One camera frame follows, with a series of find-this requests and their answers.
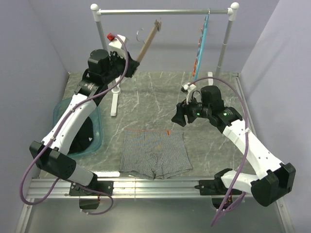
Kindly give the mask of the beige clip hanger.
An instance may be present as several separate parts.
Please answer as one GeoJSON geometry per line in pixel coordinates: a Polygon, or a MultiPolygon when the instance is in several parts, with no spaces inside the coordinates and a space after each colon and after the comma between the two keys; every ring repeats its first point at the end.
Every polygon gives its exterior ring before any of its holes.
{"type": "Polygon", "coordinates": [[[140,52],[139,52],[138,57],[136,59],[137,62],[141,63],[142,59],[144,58],[147,50],[149,49],[149,47],[152,43],[156,33],[161,30],[161,26],[162,26],[161,20],[160,21],[155,20],[153,28],[149,32],[149,35],[147,36],[146,40],[144,40],[144,44],[143,44],[142,48],[140,49],[140,52]]]}

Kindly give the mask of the grey striped boxer underwear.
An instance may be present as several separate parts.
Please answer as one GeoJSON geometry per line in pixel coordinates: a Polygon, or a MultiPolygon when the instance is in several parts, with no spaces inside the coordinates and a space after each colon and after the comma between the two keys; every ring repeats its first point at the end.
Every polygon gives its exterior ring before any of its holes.
{"type": "Polygon", "coordinates": [[[120,173],[154,180],[190,170],[182,130],[125,132],[120,173]]]}

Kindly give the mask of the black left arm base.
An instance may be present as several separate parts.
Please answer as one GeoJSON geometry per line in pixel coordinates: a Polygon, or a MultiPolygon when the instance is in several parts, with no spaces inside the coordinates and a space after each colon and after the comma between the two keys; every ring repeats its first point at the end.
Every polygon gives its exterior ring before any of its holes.
{"type": "Polygon", "coordinates": [[[113,181],[97,181],[93,188],[80,187],[76,183],[72,183],[69,196],[79,198],[79,207],[83,211],[96,210],[100,205],[101,197],[112,196],[113,189],[113,181]]]}

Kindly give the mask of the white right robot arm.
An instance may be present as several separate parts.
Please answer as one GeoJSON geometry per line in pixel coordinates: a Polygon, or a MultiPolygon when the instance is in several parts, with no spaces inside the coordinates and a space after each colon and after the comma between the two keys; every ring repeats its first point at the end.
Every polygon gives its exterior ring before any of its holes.
{"type": "Polygon", "coordinates": [[[275,157],[252,133],[239,112],[226,107],[220,89],[214,85],[201,88],[201,101],[193,94],[196,86],[185,84],[181,91],[186,99],[176,106],[172,122],[184,127],[197,118],[205,118],[228,138],[243,153],[243,161],[248,161],[254,175],[226,168],[214,176],[214,190],[217,194],[230,194],[232,189],[252,194],[262,206],[267,207],[293,188],[296,169],[291,163],[283,163],[275,157]]]}

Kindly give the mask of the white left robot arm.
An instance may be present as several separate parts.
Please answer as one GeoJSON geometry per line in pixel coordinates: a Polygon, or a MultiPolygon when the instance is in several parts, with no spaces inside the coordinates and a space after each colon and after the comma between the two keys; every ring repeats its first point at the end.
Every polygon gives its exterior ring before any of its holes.
{"type": "Polygon", "coordinates": [[[30,152],[39,169],[78,183],[85,194],[93,195],[98,190],[97,176],[77,165],[67,154],[85,120],[109,91],[108,85],[116,78],[132,77],[139,62],[133,60],[126,49],[111,52],[98,49],[91,52],[87,63],[88,68],[67,109],[41,142],[30,145],[30,152]]]}

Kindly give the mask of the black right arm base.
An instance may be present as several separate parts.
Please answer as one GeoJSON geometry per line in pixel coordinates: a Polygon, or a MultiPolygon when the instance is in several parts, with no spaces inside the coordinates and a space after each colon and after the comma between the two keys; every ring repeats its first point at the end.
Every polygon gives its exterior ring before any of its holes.
{"type": "MultiPolygon", "coordinates": [[[[225,195],[227,193],[227,188],[223,185],[221,180],[199,180],[199,184],[194,187],[199,190],[201,196],[213,196],[212,205],[219,209],[223,198],[215,198],[215,196],[225,195]]],[[[229,193],[228,198],[225,201],[223,210],[227,209],[233,203],[233,196],[240,195],[242,191],[237,189],[232,189],[229,193]]]]}

